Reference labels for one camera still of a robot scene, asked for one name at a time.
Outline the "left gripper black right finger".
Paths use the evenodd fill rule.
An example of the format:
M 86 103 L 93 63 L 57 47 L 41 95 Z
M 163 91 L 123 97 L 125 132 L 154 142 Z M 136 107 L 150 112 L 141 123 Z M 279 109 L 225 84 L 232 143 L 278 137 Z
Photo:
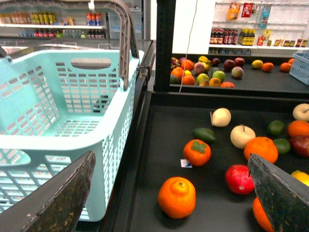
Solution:
M 263 157 L 252 154 L 248 167 L 255 193 L 276 232 L 309 230 L 309 187 Z

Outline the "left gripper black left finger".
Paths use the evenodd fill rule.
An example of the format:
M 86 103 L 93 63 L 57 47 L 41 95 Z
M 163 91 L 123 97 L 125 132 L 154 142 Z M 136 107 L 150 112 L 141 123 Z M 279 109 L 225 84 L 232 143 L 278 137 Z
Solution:
M 2 232 L 73 232 L 96 164 L 88 151 L 0 215 Z

